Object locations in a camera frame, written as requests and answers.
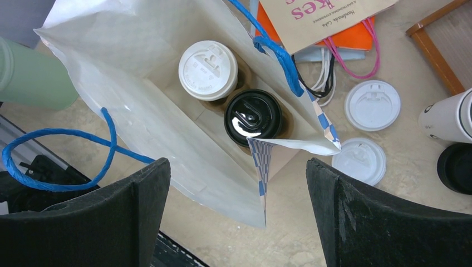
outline coffee cup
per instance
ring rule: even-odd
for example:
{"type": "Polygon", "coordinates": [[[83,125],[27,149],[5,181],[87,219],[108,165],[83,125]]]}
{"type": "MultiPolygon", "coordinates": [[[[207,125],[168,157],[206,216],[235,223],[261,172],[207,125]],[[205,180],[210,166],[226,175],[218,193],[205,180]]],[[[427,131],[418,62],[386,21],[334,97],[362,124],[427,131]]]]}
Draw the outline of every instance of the coffee cup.
{"type": "Polygon", "coordinates": [[[230,96],[224,114],[228,136],[240,147],[249,148],[247,137],[288,138],[293,129],[291,114],[271,94],[249,89],[230,96]]]}
{"type": "Polygon", "coordinates": [[[221,111],[231,92],[248,88],[252,72],[242,58],[216,41],[190,46],[179,63],[183,88],[210,110],[221,111]]]}
{"type": "Polygon", "coordinates": [[[421,130],[434,139],[472,143],[472,88],[428,106],[418,119],[421,130]]]}

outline tiled floor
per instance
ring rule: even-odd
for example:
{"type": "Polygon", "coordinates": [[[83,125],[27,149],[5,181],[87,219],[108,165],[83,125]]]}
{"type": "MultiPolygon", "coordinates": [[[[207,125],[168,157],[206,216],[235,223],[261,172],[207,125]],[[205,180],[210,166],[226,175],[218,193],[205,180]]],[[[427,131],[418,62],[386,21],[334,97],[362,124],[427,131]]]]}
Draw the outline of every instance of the tiled floor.
{"type": "MultiPolygon", "coordinates": [[[[436,160],[447,144],[429,139],[417,126],[420,111],[446,98],[448,93],[405,36],[413,23],[448,2],[401,0],[395,8],[378,16],[382,67],[375,78],[392,84],[402,99],[402,111],[391,127],[367,133],[347,122],[343,102],[359,81],[338,67],[338,90],[324,111],[335,123],[341,140],[366,137],[383,147],[388,169],[378,188],[421,204],[471,214],[470,198],[450,191],[437,177],[436,160]]],[[[369,53],[366,61],[348,65],[356,72],[366,73],[373,61],[374,54],[369,53]]],[[[317,68],[318,65],[301,67],[304,75],[315,73],[317,68]]],[[[105,123],[81,100],[59,112],[6,103],[0,113],[25,131],[64,127],[108,136],[105,123]]],[[[89,177],[98,173],[107,154],[105,148],[76,137],[44,137],[40,141],[89,177]]],[[[232,221],[175,189],[169,192],[161,230],[211,266],[325,266],[305,179],[305,164],[311,157],[300,152],[269,183],[267,230],[232,221]]],[[[117,155],[101,185],[141,167],[142,164],[117,155]]]]}

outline white coffee cup lid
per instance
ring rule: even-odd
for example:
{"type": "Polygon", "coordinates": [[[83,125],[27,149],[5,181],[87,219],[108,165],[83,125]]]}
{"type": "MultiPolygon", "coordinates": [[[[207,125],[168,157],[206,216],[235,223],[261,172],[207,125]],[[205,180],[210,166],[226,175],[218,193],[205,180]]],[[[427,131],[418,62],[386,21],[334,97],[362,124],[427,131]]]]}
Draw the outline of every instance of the white coffee cup lid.
{"type": "Polygon", "coordinates": [[[214,101],[228,96],[235,88],[237,78],[236,57],[221,43],[197,42],[180,59],[180,83],[197,99],[214,101]]]}
{"type": "Polygon", "coordinates": [[[358,84],[347,95],[347,119],[364,131],[379,131],[389,127],[400,114],[401,101],[397,91],[382,81],[358,84]]]}
{"type": "Polygon", "coordinates": [[[375,186],[387,171],[387,156],[376,143],[366,138],[349,139],[333,156],[331,166],[344,174],[375,186]]]}

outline black lid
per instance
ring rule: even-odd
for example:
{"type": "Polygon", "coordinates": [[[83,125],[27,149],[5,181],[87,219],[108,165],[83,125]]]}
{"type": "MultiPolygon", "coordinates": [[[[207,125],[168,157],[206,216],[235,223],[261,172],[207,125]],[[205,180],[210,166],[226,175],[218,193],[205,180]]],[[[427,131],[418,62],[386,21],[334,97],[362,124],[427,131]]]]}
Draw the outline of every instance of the black lid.
{"type": "Polygon", "coordinates": [[[437,174],[449,189],[472,195],[472,144],[454,144],[439,156],[437,174]]]}
{"type": "Polygon", "coordinates": [[[249,147],[246,137],[272,139],[279,134],[282,110],[272,95],[259,89],[246,90],[230,101],[224,127],[236,144],[249,147]]]}

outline white tumbler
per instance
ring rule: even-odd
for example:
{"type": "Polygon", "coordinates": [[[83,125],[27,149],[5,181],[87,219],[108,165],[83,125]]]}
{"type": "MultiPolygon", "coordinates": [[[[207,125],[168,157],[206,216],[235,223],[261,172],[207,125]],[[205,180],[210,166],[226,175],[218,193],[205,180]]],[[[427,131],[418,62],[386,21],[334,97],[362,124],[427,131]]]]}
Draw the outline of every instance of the white tumbler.
{"type": "Polygon", "coordinates": [[[418,123],[434,139],[472,144],[472,88],[428,106],[418,123]]]}

